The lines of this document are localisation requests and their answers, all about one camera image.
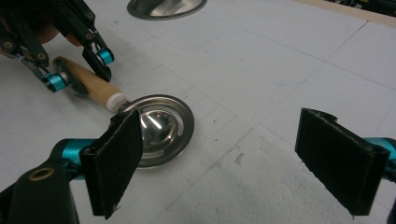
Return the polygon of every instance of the metal bowl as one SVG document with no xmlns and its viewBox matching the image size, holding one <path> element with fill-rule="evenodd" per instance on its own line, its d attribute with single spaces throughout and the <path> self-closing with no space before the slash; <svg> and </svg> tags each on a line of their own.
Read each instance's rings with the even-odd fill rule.
<svg viewBox="0 0 396 224">
<path fill-rule="evenodd" d="M 128 12 L 142 20 L 170 20 L 187 16 L 206 4 L 206 0 L 131 0 Z"/>
<path fill-rule="evenodd" d="M 177 156 L 190 142 L 194 117 L 190 108 L 176 97 L 150 95 L 127 103 L 120 112 L 140 114 L 143 156 L 138 167 L 158 166 Z"/>
</svg>

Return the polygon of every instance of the robotic hand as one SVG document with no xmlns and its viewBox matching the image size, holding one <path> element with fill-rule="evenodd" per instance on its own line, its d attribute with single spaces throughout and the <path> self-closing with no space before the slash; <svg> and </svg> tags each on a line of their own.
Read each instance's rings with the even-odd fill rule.
<svg viewBox="0 0 396 224">
<path fill-rule="evenodd" d="M 46 69 L 49 55 L 35 34 L 43 22 L 43 11 L 50 12 L 53 25 L 63 36 L 77 39 L 94 73 L 109 81 L 111 71 L 107 65 L 114 62 L 114 55 L 96 30 L 95 15 L 83 0 L 0 0 L 0 48 L 4 54 L 20 59 L 52 92 L 72 85 L 77 93 L 88 94 L 71 73 L 62 70 L 62 65 L 58 64 L 59 73 Z"/>
</svg>

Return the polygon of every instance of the metal dish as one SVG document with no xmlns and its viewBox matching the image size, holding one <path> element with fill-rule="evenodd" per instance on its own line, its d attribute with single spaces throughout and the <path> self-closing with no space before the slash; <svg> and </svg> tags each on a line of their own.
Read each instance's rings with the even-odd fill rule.
<svg viewBox="0 0 396 224">
<path fill-rule="evenodd" d="M 142 20 L 170 20 L 187 16 L 206 4 L 206 0 L 131 0 L 128 12 Z"/>
<path fill-rule="evenodd" d="M 190 142 L 194 117 L 190 108 L 176 97 L 150 95 L 127 103 L 120 112 L 140 113 L 143 157 L 138 167 L 158 166 L 177 156 Z"/>
</svg>

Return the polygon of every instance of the wooden handle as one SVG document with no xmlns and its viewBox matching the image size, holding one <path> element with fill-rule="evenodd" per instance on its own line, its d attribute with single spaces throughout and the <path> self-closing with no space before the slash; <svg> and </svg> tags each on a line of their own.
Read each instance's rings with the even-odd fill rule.
<svg viewBox="0 0 396 224">
<path fill-rule="evenodd" d="M 58 57 L 53 61 L 56 60 L 63 61 L 74 77 L 85 86 L 90 97 L 110 111 L 117 111 L 121 104 L 127 102 L 126 96 L 121 91 L 99 78 L 91 70 L 64 57 Z"/>
</svg>

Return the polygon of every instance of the wooden edge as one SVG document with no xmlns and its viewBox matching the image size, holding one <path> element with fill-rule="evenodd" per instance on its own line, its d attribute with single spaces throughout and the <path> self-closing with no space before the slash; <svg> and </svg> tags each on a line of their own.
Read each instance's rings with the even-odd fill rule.
<svg viewBox="0 0 396 224">
<path fill-rule="evenodd" d="M 332 2 L 326 2 L 323 0 L 293 0 L 293 1 L 308 4 L 314 7 L 325 8 L 331 11 L 336 11 L 366 21 L 372 21 L 382 25 L 387 25 L 392 28 L 396 28 L 396 18 L 374 13 L 371 11 L 361 10 L 354 7 L 346 7 Z"/>
</svg>

